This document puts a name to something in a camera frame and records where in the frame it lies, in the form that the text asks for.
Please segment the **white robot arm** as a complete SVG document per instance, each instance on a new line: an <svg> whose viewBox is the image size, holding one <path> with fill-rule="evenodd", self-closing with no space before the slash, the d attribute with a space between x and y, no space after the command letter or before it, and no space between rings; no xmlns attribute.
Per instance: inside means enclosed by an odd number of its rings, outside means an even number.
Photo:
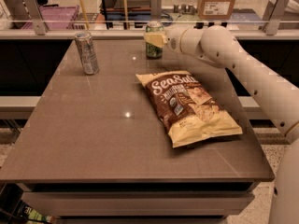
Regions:
<svg viewBox="0 0 299 224"><path fill-rule="evenodd" d="M249 55L225 27L172 28L147 32L156 47L187 54L217 68L229 69L265 115L290 142L275 179L268 224L299 223L299 89Z"/></svg>

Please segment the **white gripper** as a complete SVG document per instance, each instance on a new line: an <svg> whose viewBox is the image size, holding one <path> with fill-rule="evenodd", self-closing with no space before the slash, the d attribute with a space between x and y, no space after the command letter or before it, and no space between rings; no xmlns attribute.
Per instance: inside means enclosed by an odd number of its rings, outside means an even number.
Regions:
<svg viewBox="0 0 299 224"><path fill-rule="evenodd" d="M148 32L144 33L144 40L158 48L162 48L166 43L168 49L175 53L181 53L181 39L186 28L167 28L164 32Z"/></svg>

